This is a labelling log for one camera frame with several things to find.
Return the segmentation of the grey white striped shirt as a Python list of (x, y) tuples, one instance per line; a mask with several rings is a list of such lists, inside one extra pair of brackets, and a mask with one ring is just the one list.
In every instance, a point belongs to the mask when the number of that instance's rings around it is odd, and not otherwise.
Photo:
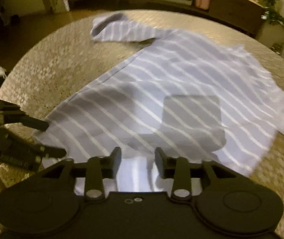
[(214, 160), (249, 175), (277, 132), (284, 91), (242, 46), (161, 29), (123, 13), (97, 17), (96, 42), (143, 42), (141, 49), (58, 105), (37, 142), (62, 147), (76, 162), (122, 150), (119, 192), (157, 192), (154, 151), (199, 163)]

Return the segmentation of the gold floral lace tablecloth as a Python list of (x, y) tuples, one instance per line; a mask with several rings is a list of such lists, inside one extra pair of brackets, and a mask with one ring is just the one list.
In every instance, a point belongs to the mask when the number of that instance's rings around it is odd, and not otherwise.
[[(197, 33), (221, 46), (242, 46), (284, 91), (284, 60), (255, 39), (200, 17), (159, 10), (126, 10), (72, 22), (43, 38), (7, 76), (0, 88), (0, 99), (19, 105), (34, 118), (47, 121), (47, 116), (70, 96), (149, 46), (149, 41), (93, 41), (90, 35), (93, 20), (115, 13), (156, 28)], [(9, 125), (9, 129), (37, 142), (34, 133), (39, 131), (20, 124)], [(256, 168), (244, 176), (274, 190), (284, 203), (284, 134), (275, 134)], [(284, 238), (284, 214), (276, 232)]]

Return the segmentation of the white plant pot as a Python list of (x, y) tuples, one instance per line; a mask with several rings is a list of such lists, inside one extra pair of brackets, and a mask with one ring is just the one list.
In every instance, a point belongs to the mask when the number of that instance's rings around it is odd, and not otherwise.
[(256, 35), (256, 40), (268, 48), (275, 43), (282, 44), (284, 43), (284, 27), (280, 24), (264, 23)]

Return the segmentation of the pink container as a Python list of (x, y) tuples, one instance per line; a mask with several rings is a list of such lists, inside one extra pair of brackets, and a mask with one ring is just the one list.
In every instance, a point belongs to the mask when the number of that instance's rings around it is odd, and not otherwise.
[(208, 10), (210, 8), (211, 0), (195, 0), (195, 6), (202, 10)]

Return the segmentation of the potted green plant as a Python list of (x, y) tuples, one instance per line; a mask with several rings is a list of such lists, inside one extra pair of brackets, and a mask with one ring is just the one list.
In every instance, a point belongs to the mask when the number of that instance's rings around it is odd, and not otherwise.
[(284, 16), (282, 16), (277, 8), (280, 0), (261, 0), (261, 4), (265, 9), (261, 17), (269, 25), (280, 25), (284, 29)]

